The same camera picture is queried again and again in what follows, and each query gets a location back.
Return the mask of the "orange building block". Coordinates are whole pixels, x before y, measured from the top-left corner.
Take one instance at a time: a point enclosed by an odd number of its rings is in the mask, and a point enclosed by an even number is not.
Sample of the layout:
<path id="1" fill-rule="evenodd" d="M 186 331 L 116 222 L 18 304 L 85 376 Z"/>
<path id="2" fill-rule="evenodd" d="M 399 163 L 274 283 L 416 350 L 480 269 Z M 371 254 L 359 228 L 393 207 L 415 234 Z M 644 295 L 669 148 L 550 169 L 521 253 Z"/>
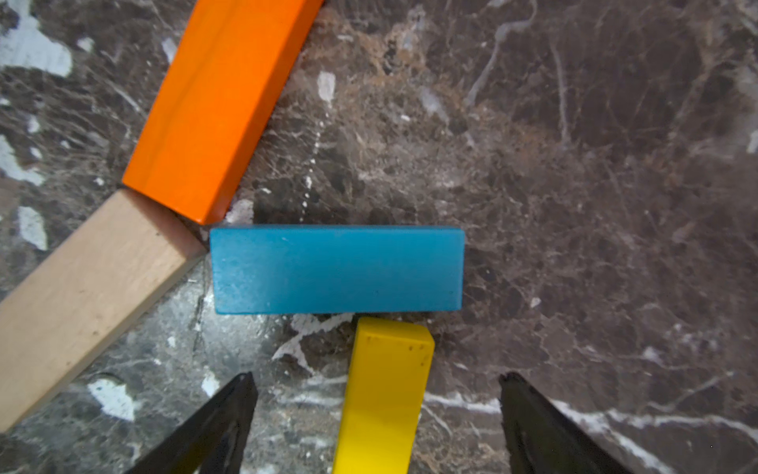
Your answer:
<path id="1" fill-rule="evenodd" d="M 199 224 L 221 221 L 321 6 L 197 2 L 124 185 Z"/>

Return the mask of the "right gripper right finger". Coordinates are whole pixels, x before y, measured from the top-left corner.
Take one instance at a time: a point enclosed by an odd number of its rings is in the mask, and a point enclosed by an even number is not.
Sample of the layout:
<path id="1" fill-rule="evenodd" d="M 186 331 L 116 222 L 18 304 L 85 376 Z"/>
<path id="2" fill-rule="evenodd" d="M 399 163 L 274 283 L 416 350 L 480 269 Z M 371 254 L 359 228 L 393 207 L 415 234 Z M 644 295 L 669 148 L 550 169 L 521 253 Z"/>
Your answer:
<path id="1" fill-rule="evenodd" d="M 517 372 L 499 377 L 503 433 L 512 473 L 627 473 Z"/>

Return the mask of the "natural wood building block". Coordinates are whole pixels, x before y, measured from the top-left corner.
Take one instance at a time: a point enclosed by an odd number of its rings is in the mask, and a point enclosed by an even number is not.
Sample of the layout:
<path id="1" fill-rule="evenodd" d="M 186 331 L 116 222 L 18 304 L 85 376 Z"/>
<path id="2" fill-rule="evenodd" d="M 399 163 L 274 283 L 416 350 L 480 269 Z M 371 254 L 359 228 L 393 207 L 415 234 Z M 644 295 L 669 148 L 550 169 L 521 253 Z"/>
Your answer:
<path id="1" fill-rule="evenodd" d="M 1 303 L 1 428 L 84 371 L 205 254 L 169 209 L 119 190 Z"/>

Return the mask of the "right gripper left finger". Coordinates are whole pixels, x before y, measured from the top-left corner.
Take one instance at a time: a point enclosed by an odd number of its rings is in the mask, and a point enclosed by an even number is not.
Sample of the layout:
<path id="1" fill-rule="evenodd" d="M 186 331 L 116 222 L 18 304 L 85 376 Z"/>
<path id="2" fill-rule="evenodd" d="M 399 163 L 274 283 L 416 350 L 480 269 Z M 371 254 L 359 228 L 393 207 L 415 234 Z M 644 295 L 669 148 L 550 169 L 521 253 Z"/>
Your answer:
<path id="1" fill-rule="evenodd" d="M 213 395 L 130 473 L 239 473 L 258 401 L 242 372 Z"/>

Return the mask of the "teal block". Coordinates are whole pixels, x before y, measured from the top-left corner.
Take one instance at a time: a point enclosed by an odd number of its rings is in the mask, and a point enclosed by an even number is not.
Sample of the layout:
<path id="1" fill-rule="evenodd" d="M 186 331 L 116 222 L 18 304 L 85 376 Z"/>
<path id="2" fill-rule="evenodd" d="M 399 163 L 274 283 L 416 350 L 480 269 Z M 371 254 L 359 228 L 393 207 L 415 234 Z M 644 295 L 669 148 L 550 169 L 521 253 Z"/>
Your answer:
<path id="1" fill-rule="evenodd" d="M 254 225 L 210 233 L 219 314 L 455 311 L 465 233 L 444 226 Z"/>

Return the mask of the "yellow building block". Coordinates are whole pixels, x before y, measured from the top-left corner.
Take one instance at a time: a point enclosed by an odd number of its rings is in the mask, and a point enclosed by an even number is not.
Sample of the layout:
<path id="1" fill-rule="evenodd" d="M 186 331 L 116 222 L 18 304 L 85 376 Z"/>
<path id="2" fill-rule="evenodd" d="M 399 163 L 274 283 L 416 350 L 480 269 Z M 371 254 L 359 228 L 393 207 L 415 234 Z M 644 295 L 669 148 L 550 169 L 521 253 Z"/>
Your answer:
<path id="1" fill-rule="evenodd" d="M 433 353 L 424 326 L 358 320 L 333 472 L 409 471 Z"/>

